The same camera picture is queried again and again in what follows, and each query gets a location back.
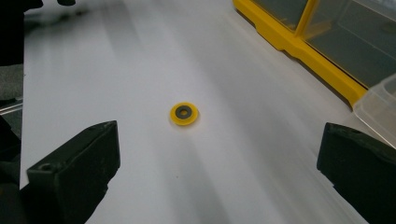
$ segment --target clear plastic container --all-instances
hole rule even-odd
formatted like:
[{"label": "clear plastic container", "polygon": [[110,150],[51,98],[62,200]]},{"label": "clear plastic container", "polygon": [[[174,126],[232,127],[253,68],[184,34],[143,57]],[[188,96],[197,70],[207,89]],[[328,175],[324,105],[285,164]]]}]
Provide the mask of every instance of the clear plastic container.
[{"label": "clear plastic container", "polygon": [[353,106],[355,115],[396,148],[396,74],[372,87]]},{"label": "clear plastic container", "polygon": [[396,73],[396,0],[321,0],[304,40],[368,88]]}]

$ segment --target yellow container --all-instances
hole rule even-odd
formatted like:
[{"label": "yellow container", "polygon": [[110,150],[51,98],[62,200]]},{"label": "yellow container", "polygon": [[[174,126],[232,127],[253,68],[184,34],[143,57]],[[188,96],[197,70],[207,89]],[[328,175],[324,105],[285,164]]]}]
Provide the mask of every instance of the yellow container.
[{"label": "yellow container", "polygon": [[396,73],[390,16],[396,8],[367,2],[383,1],[233,0],[260,35],[309,66],[352,106],[368,88]]}]

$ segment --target black object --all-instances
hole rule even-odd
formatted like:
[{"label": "black object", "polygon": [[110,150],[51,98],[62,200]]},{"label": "black object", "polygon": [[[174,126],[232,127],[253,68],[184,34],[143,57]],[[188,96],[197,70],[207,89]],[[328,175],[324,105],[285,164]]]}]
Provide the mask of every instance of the black object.
[{"label": "black object", "polygon": [[189,106],[187,105],[181,105],[176,109],[176,117],[179,119],[187,119],[191,117],[192,115],[192,110]]},{"label": "black object", "polygon": [[117,122],[85,129],[27,170],[21,199],[29,223],[85,223],[119,167]]},{"label": "black object", "polygon": [[58,0],[58,4],[64,7],[71,7],[76,4],[75,0]]},{"label": "black object", "polygon": [[365,133],[327,123],[318,169],[369,223],[396,223],[396,150]]},{"label": "black object", "polygon": [[[58,0],[62,6],[73,6],[75,0]],[[23,13],[43,7],[42,0],[0,1],[0,66],[23,63]]]},{"label": "black object", "polygon": [[0,161],[12,161],[19,154],[21,154],[21,139],[11,131],[11,127],[0,116]]}]

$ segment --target white surface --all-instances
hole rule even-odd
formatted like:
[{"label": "white surface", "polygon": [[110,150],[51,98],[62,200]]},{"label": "white surface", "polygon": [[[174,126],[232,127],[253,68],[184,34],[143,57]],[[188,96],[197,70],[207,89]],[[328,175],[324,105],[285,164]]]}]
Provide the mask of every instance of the white surface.
[{"label": "white surface", "polygon": [[[231,0],[49,0],[26,21],[40,25],[25,39],[21,170],[119,123],[121,168],[88,223],[365,223],[316,169],[325,122],[349,108]],[[201,113],[187,128],[168,118],[181,101]]]}]

